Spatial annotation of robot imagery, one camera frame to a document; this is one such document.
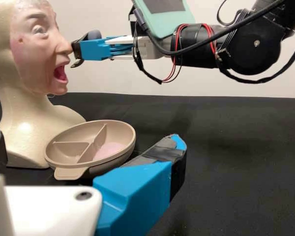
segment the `white background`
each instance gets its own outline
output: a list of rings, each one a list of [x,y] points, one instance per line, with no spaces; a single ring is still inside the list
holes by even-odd
[[[222,0],[187,0],[198,23],[217,24],[216,12]],[[228,0],[221,17],[233,19],[241,8],[251,9],[255,0]],[[50,0],[57,13],[62,34],[69,41],[86,32],[99,29],[103,37],[131,34],[128,13],[131,0]],[[267,72],[251,79],[272,75],[291,57],[295,36],[282,43],[280,60]],[[162,58],[145,61],[147,71],[159,78],[169,74],[171,60]],[[76,69],[66,69],[70,92],[112,92],[126,94],[196,95],[196,96],[261,96],[295,97],[295,63],[282,76],[263,85],[239,84],[217,69],[183,68],[173,83],[158,85],[140,72],[132,60],[86,61]]]

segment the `bowl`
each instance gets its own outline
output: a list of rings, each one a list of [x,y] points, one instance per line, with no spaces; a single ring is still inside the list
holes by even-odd
[[[126,162],[135,142],[135,130],[125,122],[90,121],[51,139],[45,149],[45,159],[55,170],[57,180],[94,178]]]

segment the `mannequin face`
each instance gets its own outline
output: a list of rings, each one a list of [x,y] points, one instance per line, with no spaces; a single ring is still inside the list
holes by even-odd
[[[25,87],[34,93],[67,92],[64,71],[72,52],[46,0],[18,0],[11,21],[11,51]]]

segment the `table surface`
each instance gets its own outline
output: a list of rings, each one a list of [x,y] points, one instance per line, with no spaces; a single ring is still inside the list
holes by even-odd
[[[69,93],[86,120],[137,132],[133,156],[166,135],[187,143],[186,180],[148,235],[295,236],[295,99]],[[53,171],[5,170],[8,185],[76,185]]]

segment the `green screen device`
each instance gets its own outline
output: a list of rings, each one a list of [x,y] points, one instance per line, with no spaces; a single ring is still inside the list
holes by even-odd
[[[151,33],[160,39],[172,35],[181,24],[194,24],[186,0],[132,0],[143,13]]]

